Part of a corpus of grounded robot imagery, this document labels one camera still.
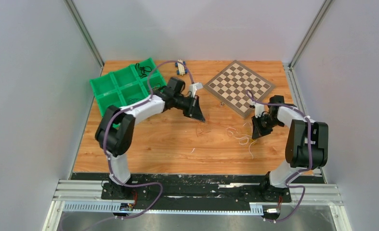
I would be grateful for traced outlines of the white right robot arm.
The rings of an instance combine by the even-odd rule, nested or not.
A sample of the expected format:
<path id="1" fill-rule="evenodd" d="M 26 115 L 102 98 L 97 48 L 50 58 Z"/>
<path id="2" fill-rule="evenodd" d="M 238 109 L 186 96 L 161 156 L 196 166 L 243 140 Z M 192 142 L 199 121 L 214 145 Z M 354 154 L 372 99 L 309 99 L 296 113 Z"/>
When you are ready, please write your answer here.
<path id="1" fill-rule="evenodd" d="M 284 103 L 283 96 L 275 95 L 268 103 L 257 101 L 250 93 L 253 140 L 271 134 L 274 127 L 288 127 L 285 160 L 270 171 L 260 187 L 261 197 L 272 201 L 279 188 L 288 187 L 301 173 L 324 167 L 328 159 L 328 124 L 312 120 L 295 105 Z"/>

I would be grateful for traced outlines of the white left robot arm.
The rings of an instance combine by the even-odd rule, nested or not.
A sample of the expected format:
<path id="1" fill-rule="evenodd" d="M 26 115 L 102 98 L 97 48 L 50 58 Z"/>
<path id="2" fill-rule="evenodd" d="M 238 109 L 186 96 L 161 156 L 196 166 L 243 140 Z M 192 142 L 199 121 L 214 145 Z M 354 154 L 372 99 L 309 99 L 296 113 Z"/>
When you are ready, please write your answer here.
<path id="1" fill-rule="evenodd" d="M 106 109 L 96 130 L 95 139 L 107 157 L 109 177 L 116 183 L 114 193 L 120 199 L 127 199 L 132 194 L 132 186 L 127 183 L 131 177 L 127 151 L 131 146 L 136 125 L 172 108 L 181 110 L 187 118 L 206 121 L 196 93 L 203 88 L 202 83 L 189 85 L 188 95 L 182 94 L 184 86 L 183 80 L 172 77 L 167 85 L 152 90 L 143 100 L 124 107 L 111 105 Z"/>

